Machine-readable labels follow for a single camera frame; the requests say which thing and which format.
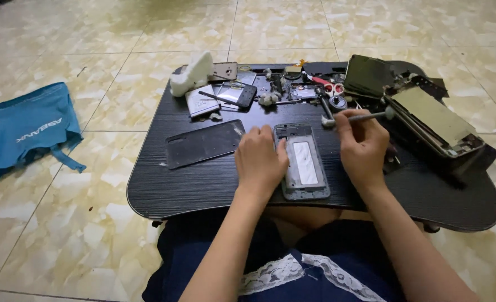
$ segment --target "tile floor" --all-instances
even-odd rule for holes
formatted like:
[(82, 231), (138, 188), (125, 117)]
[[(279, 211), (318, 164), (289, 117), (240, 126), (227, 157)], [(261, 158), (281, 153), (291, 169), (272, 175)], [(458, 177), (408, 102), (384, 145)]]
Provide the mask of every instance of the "tile floor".
[[(169, 74), (203, 50), (217, 62), (410, 61), (443, 77), (448, 106), (496, 147), (496, 2), (12, 0), (0, 6), (0, 102), (66, 82), (85, 138), (71, 157), (88, 168), (47, 156), (0, 180), (0, 301), (141, 300), (158, 232), (125, 188)], [(496, 184), (496, 162), (489, 174)], [(496, 301), (496, 226), (431, 238)]]

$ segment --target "hand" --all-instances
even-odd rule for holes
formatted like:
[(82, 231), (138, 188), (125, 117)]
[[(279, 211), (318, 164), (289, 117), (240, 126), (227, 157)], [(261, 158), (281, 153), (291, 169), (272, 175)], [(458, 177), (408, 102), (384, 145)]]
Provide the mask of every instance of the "hand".
[(369, 114), (367, 110), (344, 110), (334, 115), (341, 140), (341, 162), (357, 191), (384, 188), (384, 164), (389, 134), (376, 119), (354, 121), (348, 117)]
[(265, 204), (289, 167), (286, 140), (282, 139), (275, 151), (273, 138), (270, 126), (253, 127), (235, 151), (239, 189), (256, 194)]

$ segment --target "scissors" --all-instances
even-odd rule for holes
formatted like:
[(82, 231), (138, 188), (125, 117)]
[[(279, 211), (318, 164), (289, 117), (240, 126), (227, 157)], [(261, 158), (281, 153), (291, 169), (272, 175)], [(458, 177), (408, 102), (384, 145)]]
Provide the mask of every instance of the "scissors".
[(340, 96), (345, 92), (345, 89), (343, 88), (343, 84), (340, 83), (327, 83), (324, 85), (324, 92), (329, 96)]

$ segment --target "right hand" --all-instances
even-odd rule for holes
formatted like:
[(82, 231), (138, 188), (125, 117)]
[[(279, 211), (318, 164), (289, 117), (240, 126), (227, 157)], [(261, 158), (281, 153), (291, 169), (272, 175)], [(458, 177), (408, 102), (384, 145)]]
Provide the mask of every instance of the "right hand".
[(357, 191), (384, 188), (384, 164), (390, 135), (376, 119), (353, 121), (355, 115), (370, 114), (367, 110), (344, 110), (334, 115), (341, 140), (341, 163)]

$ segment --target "stylus pen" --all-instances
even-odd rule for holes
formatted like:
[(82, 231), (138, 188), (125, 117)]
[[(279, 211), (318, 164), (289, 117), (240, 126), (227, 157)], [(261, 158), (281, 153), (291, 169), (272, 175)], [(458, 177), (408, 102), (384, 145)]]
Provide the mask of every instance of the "stylus pen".
[(224, 98), (218, 97), (218, 96), (216, 96), (216, 95), (212, 95), (212, 94), (210, 94), (210, 93), (206, 93), (205, 91), (199, 91), (198, 93), (199, 93), (199, 94), (201, 94), (201, 95), (204, 95), (204, 96), (206, 96), (206, 97), (213, 98), (213, 99), (215, 99), (215, 100), (221, 100), (221, 101), (223, 101), (224, 103), (228, 103), (228, 104), (230, 104), (230, 105), (235, 105), (235, 106), (238, 106), (238, 105), (239, 105), (239, 104), (237, 104), (237, 103), (235, 103), (235, 102), (233, 102), (233, 101), (231, 101), (231, 100), (227, 100), (227, 99), (224, 99)]

